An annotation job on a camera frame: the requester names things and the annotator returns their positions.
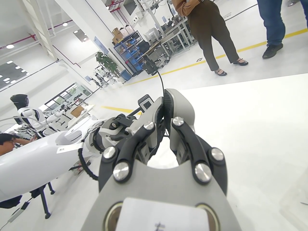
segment black chair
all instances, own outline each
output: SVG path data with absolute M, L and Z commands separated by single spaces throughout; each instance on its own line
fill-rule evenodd
M 46 201 L 46 197 L 45 197 L 45 193 L 44 193 L 44 188 L 45 187 L 46 187 L 46 184 L 41 186 L 41 187 L 39 187 L 39 188 L 37 188 L 37 189 L 35 189 L 35 190 L 30 191 L 30 193 L 31 193 L 30 200 L 32 198 L 36 198 L 39 195 L 41 195 L 41 199 L 42 199 L 42 203 L 43 203 L 43 208 L 44 208 L 44 212 L 45 212 L 45 219 L 48 219 L 51 216 L 51 213 L 48 211 L 47 201 Z M 53 190 L 50 182 L 48 183 L 48 188 L 50 190 L 50 194 L 53 195 L 55 193 L 55 191 Z M 22 196 L 17 196 L 17 197 L 14 197 L 14 198 L 2 201 L 2 202 L 0 202 L 0 208 L 5 208 L 5 209 L 13 208 L 13 207 L 17 206 L 20 203 L 20 199 L 21 198 L 22 198 Z M 22 210 L 26 209 L 26 207 L 28 206 L 30 200 L 28 200 L 27 202 L 25 202 L 23 204 L 23 206 L 21 207 Z

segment poster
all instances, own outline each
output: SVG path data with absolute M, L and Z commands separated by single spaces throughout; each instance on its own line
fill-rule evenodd
M 106 55 L 109 53 L 109 50 L 105 48 L 105 46 L 99 41 L 99 39 L 95 36 L 94 43 L 105 53 Z

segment woman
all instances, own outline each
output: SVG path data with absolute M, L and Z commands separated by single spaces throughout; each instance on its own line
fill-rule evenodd
M 188 17 L 191 33 L 203 50 L 211 71 L 214 71 L 218 76 L 227 75 L 216 62 L 212 36 L 223 47 L 231 64 L 248 65 L 247 61 L 238 56 L 225 20 L 220 15 L 215 3 L 209 0 L 172 0 L 172 3 L 180 15 Z

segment chair leg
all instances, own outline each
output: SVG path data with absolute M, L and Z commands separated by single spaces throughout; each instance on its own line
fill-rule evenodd
M 53 190 L 50 182 L 48 183 L 48 187 L 49 187 L 49 190 L 50 190 L 50 194 L 53 195 L 55 193 L 55 191 Z
M 41 198 L 42 198 L 42 203 L 43 203 L 43 207 L 44 207 L 44 212 L 45 212 L 45 219 L 48 219 L 51 214 L 48 211 L 48 207 L 47 207 L 47 202 L 46 202 L 46 198 L 45 198 L 45 194 L 44 194 L 44 187 L 39 187 L 39 191 L 41 193 Z

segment robotic hand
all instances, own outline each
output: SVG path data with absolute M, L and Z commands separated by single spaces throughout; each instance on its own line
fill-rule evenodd
M 89 137 L 92 141 L 87 144 L 96 142 L 99 147 L 106 135 L 104 130 L 114 130 L 109 138 L 118 143 L 103 151 L 98 176 L 100 193 L 81 230 L 160 230 L 163 225 L 168 230 L 182 219 L 197 222 L 195 215 L 193 219 L 191 214 L 179 217 L 185 206 L 190 213 L 203 214 L 201 220 L 206 224 L 203 229 L 192 228 L 201 227 L 196 224 L 185 230 L 241 231 L 226 199 L 224 154 L 195 134 L 195 113 L 189 101 L 174 89 L 165 89 L 164 97 L 155 102 L 150 100 L 145 96 L 139 101 L 143 115 L 138 120 L 133 115 L 139 110 L 127 117 L 119 115 L 105 121 L 104 128 Z M 148 167 L 165 129 L 179 166 Z M 168 225 L 172 215 L 178 221 L 169 221 Z

